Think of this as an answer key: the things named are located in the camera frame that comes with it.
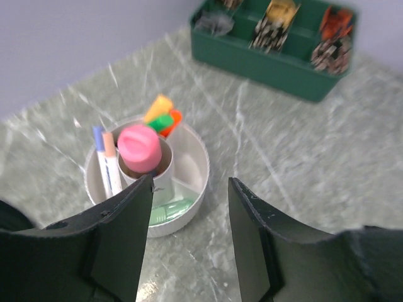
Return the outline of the peach cap white marker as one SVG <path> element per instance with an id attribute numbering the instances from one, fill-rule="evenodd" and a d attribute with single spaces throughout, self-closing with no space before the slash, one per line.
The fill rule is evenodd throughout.
<path id="1" fill-rule="evenodd" d="M 122 191 L 122 182 L 116 157 L 116 147 L 111 132 L 103 132 L 103 143 L 105 146 L 105 157 L 107 173 L 110 180 L 112 194 L 115 196 Z"/>

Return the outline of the mint green correction tape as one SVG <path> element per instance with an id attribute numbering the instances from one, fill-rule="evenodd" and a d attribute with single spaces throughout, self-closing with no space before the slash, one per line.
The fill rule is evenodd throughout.
<path id="1" fill-rule="evenodd" d="M 182 199 L 152 208 L 149 226 L 159 225 L 171 221 L 185 213 L 192 205 L 192 200 Z"/>

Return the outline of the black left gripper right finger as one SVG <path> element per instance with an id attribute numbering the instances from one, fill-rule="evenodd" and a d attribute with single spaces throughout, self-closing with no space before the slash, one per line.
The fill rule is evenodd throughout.
<path id="1" fill-rule="evenodd" d="M 401 301 L 402 231 L 305 225 L 235 177 L 229 218 L 243 301 Z"/>

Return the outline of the orange pastel highlighter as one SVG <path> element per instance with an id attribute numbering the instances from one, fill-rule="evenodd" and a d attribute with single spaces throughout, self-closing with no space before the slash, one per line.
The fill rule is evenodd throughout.
<path id="1" fill-rule="evenodd" d="M 174 107 L 173 102 L 165 95 L 159 94 L 144 116 L 144 122 L 149 123 L 160 115 L 168 114 Z"/>

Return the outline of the blue cap white marker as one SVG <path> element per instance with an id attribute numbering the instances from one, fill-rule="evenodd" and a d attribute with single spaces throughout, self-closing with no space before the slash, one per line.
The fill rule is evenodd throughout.
<path id="1" fill-rule="evenodd" d="M 110 179 L 108 176 L 108 170 L 107 170 L 107 165 L 106 165 L 105 145 L 104 145 L 104 141 L 103 141 L 104 130 L 105 129 L 102 126 L 93 127 L 93 135 L 94 135 L 94 141 L 95 141 L 95 149 L 96 149 L 96 153 L 98 156 L 99 169 L 101 172 L 101 178 L 103 181 L 105 196 L 106 196 L 106 199 L 109 199 L 112 197 L 112 191 L 111 191 Z"/>

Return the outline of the green black highlighter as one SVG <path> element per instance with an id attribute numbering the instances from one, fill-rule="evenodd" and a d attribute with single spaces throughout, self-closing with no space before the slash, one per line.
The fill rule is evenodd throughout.
<path id="1" fill-rule="evenodd" d="M 169 127 L 173 124 L 173 119 L 169 114 L 160 115 L 154 120 L 147 123 L 147 126 L 152 128 L 156 132 L 160 132 L 161 130 Z"/>

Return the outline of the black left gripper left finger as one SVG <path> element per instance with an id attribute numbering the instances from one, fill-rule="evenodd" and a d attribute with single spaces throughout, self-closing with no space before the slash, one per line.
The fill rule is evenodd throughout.
<path id="1" fill-rule="evenodd" d="M 1 203 L 2 301 L 135 301 L 154 183 L 39 229 Z"/>

